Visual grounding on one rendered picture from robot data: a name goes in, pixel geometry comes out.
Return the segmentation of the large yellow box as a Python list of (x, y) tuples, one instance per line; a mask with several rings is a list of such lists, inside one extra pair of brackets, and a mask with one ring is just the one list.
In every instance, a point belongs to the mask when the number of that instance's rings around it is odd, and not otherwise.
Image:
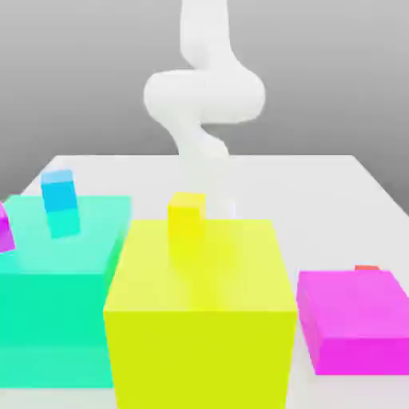
[(135, 220), (104, 307), (117, 409), (285, 409), (297, 309), (269, 220)]

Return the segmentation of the small blue cube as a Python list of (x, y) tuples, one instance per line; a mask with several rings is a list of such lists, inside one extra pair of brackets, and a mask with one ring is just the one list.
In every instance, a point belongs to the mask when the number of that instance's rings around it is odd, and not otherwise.
[(80, 232), (73, 172), (59, 169), (41, 175), (42, 199), (51, 237), (73, 236)]

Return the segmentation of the large magenta box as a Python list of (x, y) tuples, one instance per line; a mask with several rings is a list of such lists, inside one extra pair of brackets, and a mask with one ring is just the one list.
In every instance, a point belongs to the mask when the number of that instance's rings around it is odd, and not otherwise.
[(409, 296), (389, 271), (302, 271), (296, 301), (317, 375), (409, 375)]

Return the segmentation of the large turquoise box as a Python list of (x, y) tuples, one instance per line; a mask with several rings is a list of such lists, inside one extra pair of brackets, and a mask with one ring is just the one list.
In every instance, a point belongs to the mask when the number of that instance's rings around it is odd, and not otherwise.
[(103, 307), (132, 217), (127, 196), (47, 213), (6, 200), (16, 248), (0, 253), (0, 388), (110, 388)]

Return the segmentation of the small purple cube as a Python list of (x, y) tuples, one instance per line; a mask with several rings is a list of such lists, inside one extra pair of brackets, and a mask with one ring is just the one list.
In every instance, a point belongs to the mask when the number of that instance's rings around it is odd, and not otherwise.
[(4, 204), (0, 201), (0, 253), (15, 249), (14, 237)]

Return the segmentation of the small yellow cube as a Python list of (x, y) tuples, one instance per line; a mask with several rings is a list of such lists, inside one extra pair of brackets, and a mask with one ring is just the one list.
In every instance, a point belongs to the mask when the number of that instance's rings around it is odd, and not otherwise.
[(178, 251), (195, 251), (204, 236), (206, 195), (175, 192), (168, 203), (169, 243)]

